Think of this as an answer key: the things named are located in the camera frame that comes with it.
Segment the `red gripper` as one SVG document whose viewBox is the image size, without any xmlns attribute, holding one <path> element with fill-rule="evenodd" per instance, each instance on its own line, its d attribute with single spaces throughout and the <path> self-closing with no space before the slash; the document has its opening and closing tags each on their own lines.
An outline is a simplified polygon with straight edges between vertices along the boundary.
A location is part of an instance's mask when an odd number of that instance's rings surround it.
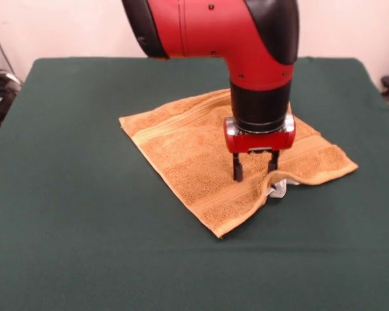
<svg viewBox="0 0 389 311">
<path fill-rule="evenodd" d="M 238 153 L 271 151 L 268 173 L 278 169 L 279 151 L 292 147 L 296 136 L 293 114 L 286 114 L 282 127 L 271 133 L 248 133 L 241 131 L 233 117 L 224 121 L 224 135 L 229 152 L 233 153 L 233 180 L 243 180 L 243 168 Z"/>
</svg>

